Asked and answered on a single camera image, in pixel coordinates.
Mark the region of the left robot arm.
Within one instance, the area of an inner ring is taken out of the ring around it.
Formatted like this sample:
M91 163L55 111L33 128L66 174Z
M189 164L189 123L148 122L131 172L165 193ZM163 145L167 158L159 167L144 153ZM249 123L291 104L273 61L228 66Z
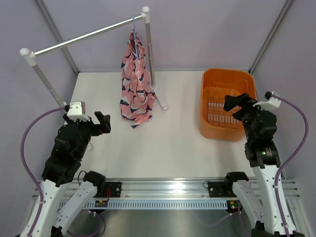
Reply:
M94 124L90 118L87 121L71 121L67 115L63 116L67 124L58 130L51 155L44 165L41 182L37 181L26 164L25 142L21 142L21 160L37 187L39 197L20 236L63 237L76 216L92 197L110 193L106 187L105 176L90 171L85 174L75 194L62 208L59 207L65 191L81 166L81 160L91 137L111 131L111 117L103 115L101 112L94 114L99 120L98 124Z

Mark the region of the pink patterned shorts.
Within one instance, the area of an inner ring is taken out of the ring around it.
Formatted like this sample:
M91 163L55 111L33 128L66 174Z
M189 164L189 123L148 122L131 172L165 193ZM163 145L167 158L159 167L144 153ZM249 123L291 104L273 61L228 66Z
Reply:
M130 33L127 47L121 62L121 117L132 128L149 122L156 95L150 88L149 73L145 65L146 51L136 33L139 60L136 59L133 32Z

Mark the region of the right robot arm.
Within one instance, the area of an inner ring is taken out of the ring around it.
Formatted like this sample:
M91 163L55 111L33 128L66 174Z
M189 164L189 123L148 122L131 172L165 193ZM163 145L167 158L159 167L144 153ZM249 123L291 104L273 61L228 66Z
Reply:
M258 102L247 93L225 96L224 111L235 107L233 118L241 121L246 143L245 156L255 174L260 197L257 198L243 172L230 172L225 177L224 192L236 196L252 226L253 237L301 237L290 216L281 182L284 164L273 142L277 117L270 112L280 106L281 98L267 92L266 101Z

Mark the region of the light blue wire hanger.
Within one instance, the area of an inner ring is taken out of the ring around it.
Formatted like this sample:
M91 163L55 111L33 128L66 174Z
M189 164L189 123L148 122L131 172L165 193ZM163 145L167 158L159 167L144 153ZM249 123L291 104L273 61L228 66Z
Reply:
M139 60L139 53L138 53L138 44L137 44L137 37L136 37L136 26L135 26L135 17L133 17L133 37L134 37L134 48L135 48L135 54L136 59Z

